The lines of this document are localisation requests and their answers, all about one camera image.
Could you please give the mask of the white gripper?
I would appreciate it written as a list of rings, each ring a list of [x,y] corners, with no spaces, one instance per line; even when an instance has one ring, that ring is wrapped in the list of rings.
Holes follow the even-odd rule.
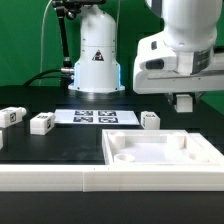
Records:
[[[133,90],[138,94],[224,90],[224,53],[215,54],[208,68],[189,76],[174,71],[156,72],[137,69],[133,77]]]

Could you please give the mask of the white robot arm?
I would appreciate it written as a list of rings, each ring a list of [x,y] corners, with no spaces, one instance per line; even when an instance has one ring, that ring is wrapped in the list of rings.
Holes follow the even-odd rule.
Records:
[[[164,29],[138,43],[133,90],[138,94],[224,90],[224,53],[216,54],[222,0],[145,0]],[[111,93],[123,88],[116,61],[116,23],[98,6],[81,8],[81,52],[69,88]]]

